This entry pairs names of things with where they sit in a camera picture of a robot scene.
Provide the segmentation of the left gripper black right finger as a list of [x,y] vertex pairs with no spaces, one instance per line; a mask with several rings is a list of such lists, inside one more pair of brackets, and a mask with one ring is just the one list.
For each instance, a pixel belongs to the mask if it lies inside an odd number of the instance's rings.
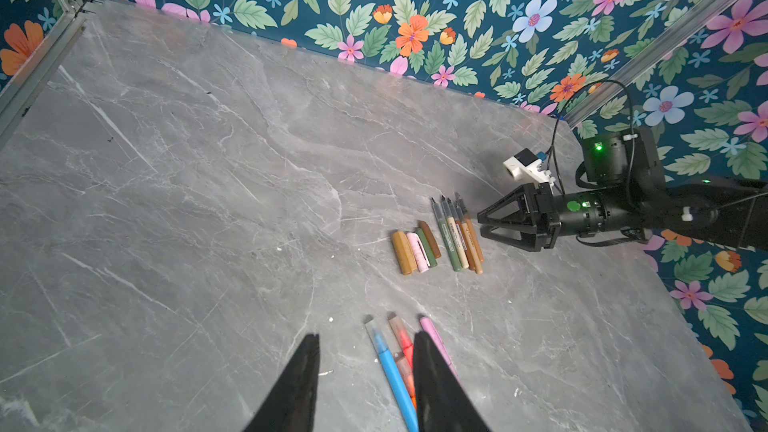
[[421,432],[491,431],[426,332],[415,334],[413,365]]

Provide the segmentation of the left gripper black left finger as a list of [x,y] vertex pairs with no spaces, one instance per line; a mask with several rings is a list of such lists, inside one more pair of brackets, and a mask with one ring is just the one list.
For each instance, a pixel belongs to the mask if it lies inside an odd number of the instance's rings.
[[319,366],[320,336],[307,334],[244,431],[312,431]]

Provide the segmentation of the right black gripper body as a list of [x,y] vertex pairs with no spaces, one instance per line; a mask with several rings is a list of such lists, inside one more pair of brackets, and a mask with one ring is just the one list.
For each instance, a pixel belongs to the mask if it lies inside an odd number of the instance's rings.
[[527,251],[552,249],[560,234],[561,220],[552,189],[547,184],[523,186],[529,231],[522,234]]

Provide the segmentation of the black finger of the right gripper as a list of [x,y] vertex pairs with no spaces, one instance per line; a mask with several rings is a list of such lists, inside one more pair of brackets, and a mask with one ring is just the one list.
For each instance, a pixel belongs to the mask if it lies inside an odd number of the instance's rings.
[[481,210],[477,219],[481,224],[522,224],[533,218],[532,201],[537,192],[533,183],[522,184]]
[[525,224],[483,224],[482,237],[524,251],[537,250],[537,227]]

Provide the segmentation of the ochre brown marker pen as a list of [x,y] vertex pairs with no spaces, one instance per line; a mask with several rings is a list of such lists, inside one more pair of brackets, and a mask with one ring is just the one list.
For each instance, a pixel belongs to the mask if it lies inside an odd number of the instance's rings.
[[471,216],[464,204],[464,201],[459,193],[455,194],[456,207],[460,216],[461,230],[464,234],[465,242],[469,252],[470,268],[477,274],[483,274],[483,258],[482,253],[477,242],[474,226],[471,221]]

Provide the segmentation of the light pink marker pen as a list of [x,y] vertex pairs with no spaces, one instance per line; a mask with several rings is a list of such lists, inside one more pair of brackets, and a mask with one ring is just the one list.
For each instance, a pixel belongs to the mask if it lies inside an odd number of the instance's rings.
[[446,216],[449,231],[451,233],[452,239],[455,244],[456,253],[459,259],[459,262],[461,264],[461,267],[463,269],[469,268],[469,262],[466,256],[466,252],[463,246],[463,242],[461,239],[461,235],[459,233],[459,230],[456,225],[455,218],[453,216],[453,213],[450,209],[450,204],[448,202],[448,199],[445,196],[441,196],[441,207],[443,209],[444,215]]

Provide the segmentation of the olive green marker pen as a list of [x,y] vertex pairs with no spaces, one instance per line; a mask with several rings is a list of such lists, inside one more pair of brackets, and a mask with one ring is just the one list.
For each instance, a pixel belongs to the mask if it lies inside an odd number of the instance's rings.
[[471,251],[470,251],[470,248],[469,248],[469,242],[468,242],[468,239],[467,239],[467,235],[464,233],[464,231],[462,229],[462,220],[459,217],[458,209],[456,208],[456,206],[454,205],[453,201],[450,198],[448,198],[447,202],[448,202],[448,207],[450,209],[450,212],[451,212],[452,216],[454,217],[454,221],[457,224],[457,228],[458,228],[458,231],[459,231],[459,237],[460,237],[460,240],[462,242],[462,247],[463,247],[463,250],[465,252],[465,256],[467,258],[467,261],[468,261],[468,268],[470,270],[476,271],[475,260],[474,260],[474,258],[471,255]]

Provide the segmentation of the dark green brown marker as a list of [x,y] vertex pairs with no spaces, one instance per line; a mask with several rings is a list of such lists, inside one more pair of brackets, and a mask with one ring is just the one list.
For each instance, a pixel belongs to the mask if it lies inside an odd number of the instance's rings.
[[443,213],[442,207],[435,201],[434,198],[430,198],[430,204],[433,209],[433,213],[436,217],[440,234],[442,236],[446,251],[448,252],[448,257],[449,257],[451,266],[454,271],[460,272],[463,270],[463,267],[460,262],[459,256],[457,254],[455,243],[449,231],[448,223]]

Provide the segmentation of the green pen cap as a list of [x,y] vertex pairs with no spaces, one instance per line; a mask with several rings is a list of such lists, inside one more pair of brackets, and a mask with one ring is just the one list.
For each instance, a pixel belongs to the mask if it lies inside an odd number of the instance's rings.
[[421,241],[422,247],[424,249],[424,255],[426,257],[426,260],[428,262],[428,266],[430,268],[434,268],[437,266],[437,261],[434,255],[434,252],[432,250],[432,247],[427,239],[426,233],[423,228],[418,227],[416,229],[416,233]]

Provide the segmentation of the brown pen cap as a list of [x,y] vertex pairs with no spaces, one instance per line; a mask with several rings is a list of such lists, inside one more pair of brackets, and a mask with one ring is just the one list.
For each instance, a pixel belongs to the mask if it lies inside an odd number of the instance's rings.
[[426,221],[419,220],[418,227],[423,232],[423,241],[425,241],[426,245],[429,247],[431,256],[435,260],[439,259],[441,257],[441,251],[429,224]]

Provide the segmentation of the light pink pen cap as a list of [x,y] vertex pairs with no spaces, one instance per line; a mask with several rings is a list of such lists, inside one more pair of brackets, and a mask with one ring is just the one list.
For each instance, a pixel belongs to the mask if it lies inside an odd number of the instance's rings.
[[407,232],[406,237],[409,241],[411,251],[416,262],[417,270],[420,273],[426,272],[430,266],[426,250],[419,235],[415,232]]

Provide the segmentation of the ochre pen cap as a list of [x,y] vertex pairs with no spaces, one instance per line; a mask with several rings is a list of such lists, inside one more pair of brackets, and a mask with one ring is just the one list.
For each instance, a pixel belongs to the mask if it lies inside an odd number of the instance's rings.
[[409,239],[405,232],[397,230],[391,236],[399,267],[403,275],[410,275],[418,270]]

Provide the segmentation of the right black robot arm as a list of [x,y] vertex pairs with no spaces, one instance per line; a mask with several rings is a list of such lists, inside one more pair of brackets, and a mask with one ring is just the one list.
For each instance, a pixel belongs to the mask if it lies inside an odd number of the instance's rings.
[[[548,183],[522,184],[478,213],[483,237],[538,252],[562,236],[604,247],[646,243],[652,229],[734,248],[767,247],[767,184],[700,178],[668,187],[647,127],[599,134],[582,143],[578,191],[557,195]],[[599,242],[595,236],[620,232]]]

